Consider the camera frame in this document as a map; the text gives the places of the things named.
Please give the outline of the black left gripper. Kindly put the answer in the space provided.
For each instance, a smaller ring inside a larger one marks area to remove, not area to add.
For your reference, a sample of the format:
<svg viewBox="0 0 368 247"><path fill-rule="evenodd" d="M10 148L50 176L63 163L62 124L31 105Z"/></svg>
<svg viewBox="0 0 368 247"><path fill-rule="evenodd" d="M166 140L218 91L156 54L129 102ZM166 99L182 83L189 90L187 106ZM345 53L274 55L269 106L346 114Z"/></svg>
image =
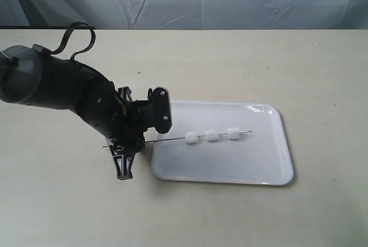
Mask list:
<svg viewBox="0 0 368 247"><path fill-rule="evenodd" d="M75 105L75 113L115 145L109 145L119 180L133 179L132 164L135 151L122 147L142 147L143 131L132 118L129 86L118 88L105 79L93 79L85 85Z"/></svg>

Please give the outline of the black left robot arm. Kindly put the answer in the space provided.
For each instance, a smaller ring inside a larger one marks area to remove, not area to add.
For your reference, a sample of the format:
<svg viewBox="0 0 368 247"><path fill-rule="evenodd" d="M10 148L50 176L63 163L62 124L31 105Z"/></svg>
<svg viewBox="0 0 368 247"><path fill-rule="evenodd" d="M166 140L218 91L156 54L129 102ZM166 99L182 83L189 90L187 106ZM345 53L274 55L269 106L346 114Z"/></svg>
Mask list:
<svg viewBox="0 0 368 247"><path fill-rule="evenodd" d="M94 68L56 58L39 45L14 45L1 51L1 100L77 115L109 142L117 178L132 179L144 129L129 87L116 89Z"/></svg>

